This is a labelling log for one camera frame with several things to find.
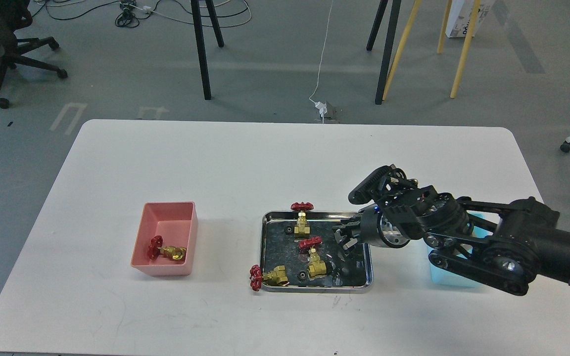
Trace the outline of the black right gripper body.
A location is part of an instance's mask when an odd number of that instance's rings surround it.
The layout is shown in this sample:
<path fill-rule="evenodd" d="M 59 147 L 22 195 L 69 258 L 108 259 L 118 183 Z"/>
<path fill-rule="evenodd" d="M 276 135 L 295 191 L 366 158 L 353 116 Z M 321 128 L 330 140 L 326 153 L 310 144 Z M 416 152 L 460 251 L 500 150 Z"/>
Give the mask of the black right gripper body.
<path fill-rule="evenodd" d="M 474 225 L 449 192 L 433 185 L 405 189 L 359 211 L 359 239 L 370 246 L 402 248 L 412 240 L 426 239 L 429 232 L 444 236 L 470 236 Z"/>

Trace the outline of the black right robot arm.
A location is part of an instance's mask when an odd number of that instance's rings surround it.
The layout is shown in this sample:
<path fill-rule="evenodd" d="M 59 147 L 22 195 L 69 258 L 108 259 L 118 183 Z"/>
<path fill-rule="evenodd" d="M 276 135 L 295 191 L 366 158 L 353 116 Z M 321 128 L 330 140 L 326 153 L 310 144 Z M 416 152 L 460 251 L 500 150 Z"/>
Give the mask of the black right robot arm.
<path fill-rule="evenodd" d="M 522 296 L 538 275 L 570 286 L 570 232 L 558 229 L 559 212 L 533 197 L 509 204 L 455 198 L 423 188 L 355 189 L 353 204 L 373 201 L 334 226 L 344 254 L 356 245 L 429 247 L 436 268 Z"/>

